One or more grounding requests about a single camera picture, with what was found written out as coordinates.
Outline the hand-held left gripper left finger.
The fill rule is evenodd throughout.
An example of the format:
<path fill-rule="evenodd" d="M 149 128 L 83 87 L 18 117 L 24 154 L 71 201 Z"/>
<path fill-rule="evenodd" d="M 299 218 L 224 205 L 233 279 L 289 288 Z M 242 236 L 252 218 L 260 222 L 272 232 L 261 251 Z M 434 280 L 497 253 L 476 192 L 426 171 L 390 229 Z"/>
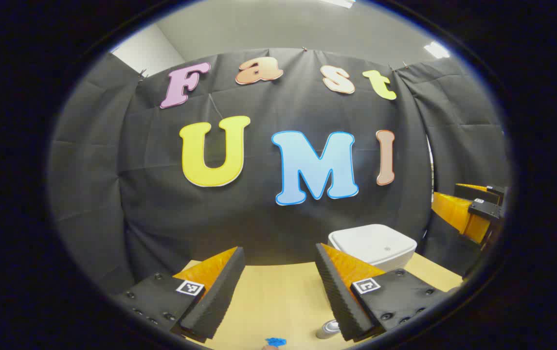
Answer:
<path fill-rule="evenodd" d="M 236 246 L 175 275 L 154 273 L 113 300 L 162 333 L 205 341 L 222 323 L 244 268 L 244 249 Z"/>

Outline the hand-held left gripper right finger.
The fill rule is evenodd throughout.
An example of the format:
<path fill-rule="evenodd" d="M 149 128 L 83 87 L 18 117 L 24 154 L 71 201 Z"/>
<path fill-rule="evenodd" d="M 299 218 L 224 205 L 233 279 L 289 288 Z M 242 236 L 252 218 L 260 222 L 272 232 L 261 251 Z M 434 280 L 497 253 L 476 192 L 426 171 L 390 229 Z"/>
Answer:
<path fill-rule="evenodd" d="M 345 341 L 391 332 L 449 297 L 403 268 L 385 272 L 327 244 L 315 248 L 315 264 Z"/>

